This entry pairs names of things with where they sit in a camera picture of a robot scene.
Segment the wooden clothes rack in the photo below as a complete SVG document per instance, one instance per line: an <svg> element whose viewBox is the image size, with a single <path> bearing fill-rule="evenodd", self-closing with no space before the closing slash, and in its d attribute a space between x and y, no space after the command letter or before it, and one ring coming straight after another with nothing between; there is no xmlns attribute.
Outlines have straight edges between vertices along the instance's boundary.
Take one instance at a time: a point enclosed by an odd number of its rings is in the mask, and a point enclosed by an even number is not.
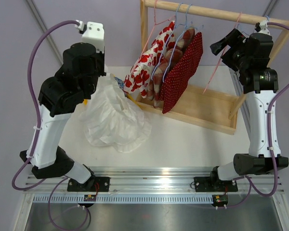
<svg viewBox="0 0 289 231"><path fill-rule="evenodd" d="M154 8L155 0L140 0L140 17L141 17L141 45L142 49L145 47L147 38L148 38L148 8ZM169 2L169 1L162 1L158 0L156 3L156 9L162 9L167 11L173 11L175 12L177 8L179 7L179 3L175 2ZM180 8L178 9L178 12L186 13L189 5L181 4ZM205 8L205 7L199 7L199 6L191 6L187 12L188 14L203 16L203 17L209 17L209 18L216 18L226 21L232 21L236 22L240 13L237 12L230 12L230 11L222 11L212 8ZM245 23L250 25L255 25L257 22L261 22L265 20L265 17L256 16L256 15L250 15L250 14L244 14L242 13L238 22L239 23ZM289 26L289 20L281 20L281 19L275 19L270 18L270 22L274 23L280 23ZM277 54L280 52L282 47L286 44L287 40L289 39L289 31L285 30L278 26L272 26L269 25L269 27L278 28L281 29L281 33L279 37L277 38L276 42L273 45L271 54L270 54L270 62L269 65L272 63L272 61L276 58ZM191 96L191 92L193 92L192 98L196 102L192 103L211 103L212 107L211 110L219 110L222 113L219 113L219 116L224 116L222 120L217 118L209 118L208 115L212 114L212 111L206 113L199 113L199 111L202 111L202 109L199 107L195 108L194 105L191 105L194 107L192 112L186 112L186 109L183 107L187 106L186 101L188 101L188 97L182 95L182 99L177 102L177 105L173 108L172 111L169 113L164 114L167 117L179 119L185 122L193 123L205 128L210 128L214 130L218 130L221 132L225 132L228 134L234 134L236 130L236 116L239 108L243 104L243 102L246 99L246 95L242 94L239 97L237 96L230 96L227 94L224 94L222 92L218 91L207 91L203 96L200 95L202 88L196 87L196 86L190 86L187 88L186 91L189 94L189 97ZM227 111L227 117L225 117L224 110L222 108L219 108L223 106L222 104L219 104L220 102L217 102L217 99L225 99L227 98L230 102L230 105L227 105L229 110ZM142 99L141 96L137 98L137 102L139 106L146 111L155 112L161 114L161 109L156 109L152 106L152 103L147 99Z"/></svg>

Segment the blue hanger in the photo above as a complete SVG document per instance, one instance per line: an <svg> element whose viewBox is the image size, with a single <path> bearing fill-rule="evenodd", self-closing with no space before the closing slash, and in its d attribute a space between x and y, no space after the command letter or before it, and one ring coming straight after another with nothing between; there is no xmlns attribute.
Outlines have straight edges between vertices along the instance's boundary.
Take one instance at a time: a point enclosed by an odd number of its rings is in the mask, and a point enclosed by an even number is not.
<svg viewBox="0 0 289 231"><path fill-rule="evenodd" d="M177 10L175 11L175 20L174 20L174 28L173 28L173 31L174 31L174 29L178 28L179 25L183 25L183 26L184 26L184 24L177 24L177 18L178 18L178 17L177 17L177 13L178 13L178 10L179 10L179 8L180 8L180 6L181 6L182 4L183 4L183 3L181 2L181 3L179 4ZM162 53L164 52L165 47L167 46L167 44L168 44L171 36L173 35L173 31L171 32L170 36L168 37L167 41L165 42L165 45L164 45L163 50L162 50ZM153 75L154 75L156 69L157 69L157 68L159 67L159 65L160 65L160 60L161 60L161 58L162 58L162 55L159 57L158 63L157 63L157 64L155 65L155 67L154 67L154 70L153 70L153 72L152 72L152 74L151 74L151 80L153 80Z"/></svg>
<svg viewBox="0 0 289 231"><path fill-rule="evenodd" d="M191 6L192 6L192 4L190 4L190 5L188 6L187 10L186 10L186 13L185 13L185 27L184 27L184 31L182 32L182 34L180 34L180 36L177 38L177 40L176 40L176 42L175 42L175 44L174 44L174 48L173 48L172 53L171 53L171 57L170 57L170 60L169 60L169 64L168 64L168 66L167 66L167 68L166 68L166 70L165 70L165 72L164 72L164 75L163 75L163 83L165 82L166 73L167 73L167 71L168 71L169 68L170 68L170 64L171 64L171 60L172 60L172 57L173 57L173 53L174 53L175 47L177 46L177 43L178 43L178 41L180 40L180 38L181 38L181 37L183 36L183 34L187 31L187 29L188 29L189 27L191 27L191 25L192 25L192 23L193 23L193 22L191 21L190 24L187 25L187 12L188 12L188 10L189 10L189 8L190 8Z"/></svg>

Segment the wooden shelf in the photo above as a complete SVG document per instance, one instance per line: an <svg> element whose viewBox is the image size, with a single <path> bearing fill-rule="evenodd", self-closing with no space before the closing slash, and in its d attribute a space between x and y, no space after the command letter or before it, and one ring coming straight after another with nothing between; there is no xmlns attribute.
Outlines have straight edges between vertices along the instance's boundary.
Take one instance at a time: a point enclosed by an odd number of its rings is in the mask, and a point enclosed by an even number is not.
<svg viewBox="0 0 289 231"><path fill-rule="evenodd" d="M237 112L231 119L229 115L238 97L215 90L207 90L202 94L203 90L188 85L174 108L166 114L162 114L162 103L160 108L154 108L153 101L143 99L141 95L136 101L145 111L233 135L236 131Z"/></svg>

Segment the black bracket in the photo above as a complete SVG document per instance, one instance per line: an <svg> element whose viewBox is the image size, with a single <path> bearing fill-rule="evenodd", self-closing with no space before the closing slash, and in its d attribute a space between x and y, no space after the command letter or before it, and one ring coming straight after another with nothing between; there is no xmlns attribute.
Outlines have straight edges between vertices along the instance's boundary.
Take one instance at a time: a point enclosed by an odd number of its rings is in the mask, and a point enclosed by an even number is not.
<svg viewBox="0 0 289 231"><path fill-rule="evenodd" d="M237 192L236 182L232 180L220 180L217 174L217 167L210 173L209 177L194 177L195 191L198 193L210 192Z"/></svg>
<svg viewBox="0 0 289 231"><path fill-rule="evenodd" d="M76 180L70 179L67 185L68 192L96 192L95 186L98 185L98 192L108 192L110 185L110 177L95 177L92 186L89 189L83 187Z"/></svg>

